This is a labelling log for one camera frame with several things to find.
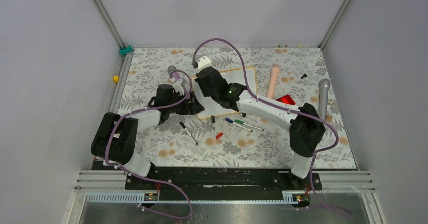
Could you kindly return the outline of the yellow framed whiteboard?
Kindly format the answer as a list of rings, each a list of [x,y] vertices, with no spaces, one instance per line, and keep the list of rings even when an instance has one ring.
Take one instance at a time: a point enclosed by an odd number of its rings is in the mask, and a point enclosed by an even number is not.
[[[254,93],[258,92],[258,80],[257,80],[257,70],[254,66],[248,66],[246,67],[246,74],[247,74],[247,80],[249,83],[249,86],[251,90]],[[229,70],[223,70],[220,71],[220,74],[223,78],[226,79],[228,83],[239,83],[244,85],[244,74],[242,68],[234,68]],[[204,111],[197,114],[197,117],[200,120],[209,119],[211,116],[219,117],[219,116],[226,116],[236,113],[232,109],[224,109],[219,104],[217,104],[212,98],[210,97],[204,97],[203,93],[195,81],[196,76],[193,75],[192,80],[192,90],[194,91],[194,94],[196,96],[197,101],[204,107]]]

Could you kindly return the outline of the red marker cap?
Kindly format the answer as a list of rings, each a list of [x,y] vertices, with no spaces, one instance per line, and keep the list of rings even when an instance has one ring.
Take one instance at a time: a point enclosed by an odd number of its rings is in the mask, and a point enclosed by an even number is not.
[[[216,140],[220,139],[223,136],[223,133],[219,133],[216,135]]]

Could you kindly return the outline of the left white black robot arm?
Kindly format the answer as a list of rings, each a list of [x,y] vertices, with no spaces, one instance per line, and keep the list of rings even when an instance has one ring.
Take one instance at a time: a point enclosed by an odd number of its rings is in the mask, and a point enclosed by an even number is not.
[[[137,174],[137,183],[144,189],[156,184],[152,164],[135,152],[137,132],[164,123],[170,114],[195,115],[205,108],[193,91],[185,92],[182,86],[161,84],[148,106],[125,117],[114,112],[104,114],[91,145],[91,154],[105,160],[106,165],[122,166]]]

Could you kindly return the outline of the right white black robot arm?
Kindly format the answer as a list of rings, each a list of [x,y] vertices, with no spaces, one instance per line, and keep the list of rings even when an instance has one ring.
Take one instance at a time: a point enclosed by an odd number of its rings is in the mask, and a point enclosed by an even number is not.
[[[201,90],[199,101],[209,97],[223,109],[262,117],[285,129],[294,152],[290,185],[301,190],[309,184],[312,158],[326,130],[313,105],[298,107],[258,96],[243,84],[227,82],[212,66],[197,73],[194,81]]]

